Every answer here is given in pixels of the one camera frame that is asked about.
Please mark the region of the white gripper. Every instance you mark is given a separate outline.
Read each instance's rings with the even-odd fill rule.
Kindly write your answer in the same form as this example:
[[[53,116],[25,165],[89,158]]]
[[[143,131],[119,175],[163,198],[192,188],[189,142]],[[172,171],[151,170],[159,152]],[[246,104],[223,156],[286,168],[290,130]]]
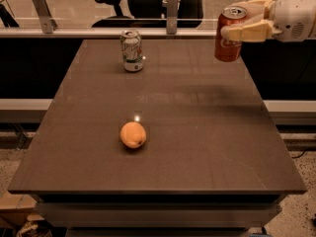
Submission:
[[[263,42],[273,36],[286,42],[315,37],[316,0],[247,0],[231,7],[243,8],[246,20],[256,23],[223,27],[220,34],[226,40]]]

